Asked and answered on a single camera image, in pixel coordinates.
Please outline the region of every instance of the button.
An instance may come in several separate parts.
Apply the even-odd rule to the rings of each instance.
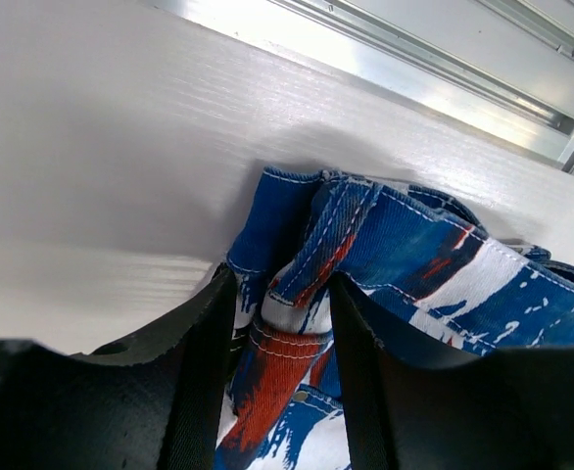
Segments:
[[[309,393],[305,392],[304,390],[299,390],[298,392],[296,392],[294,394],[294,396],[292,397],[292,400],[296,401],[298,403],[302,403],[303,401],[307,400],[308,397],[309,397]]]

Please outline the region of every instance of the blue denim garment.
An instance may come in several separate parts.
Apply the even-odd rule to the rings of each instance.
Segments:
[[[248,335],[219,469],[350,468],[328,292],[348,275],[389,315],[476,354],[574,345],[574,267],[508,246],[447,194],[339,171],[267,168],[228,253]],[[387,316],[367,317],[385,347]]]

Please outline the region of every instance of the denim fabric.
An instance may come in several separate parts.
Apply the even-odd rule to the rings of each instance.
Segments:
[[[233,338],[249,341],[219,469],[350,468],[324,288],[333,272],[472,353],[574,345],[573,266],[491,238],[459,201],[409,183],[267,168],[227,262],[239,282]],[[388,318],[365,319],[383,347]]]

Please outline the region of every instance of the blue fabric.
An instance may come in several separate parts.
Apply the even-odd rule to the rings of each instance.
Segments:
[[[288,361],[275,366],[291,374],[288,394],[300,388],[311,400],[331,404],[286,400],[270,413],[276,419],[265,419],[263,425],[271,421],[271,426],[255,428],[253,439],[242,430],[242,421],[217,450],[220,469],[349,467],[349,460],[330,457],[330,463],[320,457],[312,466],[302,454],[314,448],[308,446],[310,436],[322,439],[319,446],[346,446],[345,431],[344,438],[328,432],[344,426],[343,413],[329,411],[329,406],[341,410],[335,401],[341,397],[336,357],[332,341],[327,342],[324,284],[333,272],[348,275],[389,315],[472,353],[502,346],[574,345],[574,266],[550,260],[550,252],[540,247],[491,238],[459,201],[410,183],[383,185],[340,171],[295,174],[267,168],[227,262],[240,288],[235,334],[248,331],[254,318],[266,341],[262,346],[251,342],[240,373],[260,353],[302,360],[300,339],[307,348],[313,341],[319,347],[305,354],[306,366],[292,367]],[[366,318],[383,345],[388,318]],[[272,336],[280,332],[293,336]],[[322,344],[315,338],[326,340]],[[240,402],[250,402],[253,395],[263,400],[263,387],[253,385],[253,393],[248,384],[246,392],[240,382],[236,374],[229,391]],[[249,416],[254,409],[246,412],[245,420],[261,422]],[[313,431],[316,426],[335,436],[334,442],[324,443],[327,438]],[[232,457],[244,451],[244,442],[247,457]]]

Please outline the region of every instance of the folded fabric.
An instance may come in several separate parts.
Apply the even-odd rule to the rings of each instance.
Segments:
[[[491,238],[459,201],[410,183],[266,168],[226,262],[241,355],[216,469],[350,468],[324,287],[334,272],[455,348],[574,345],[573,266]],[[382,348],[388,318],[365,319]]]

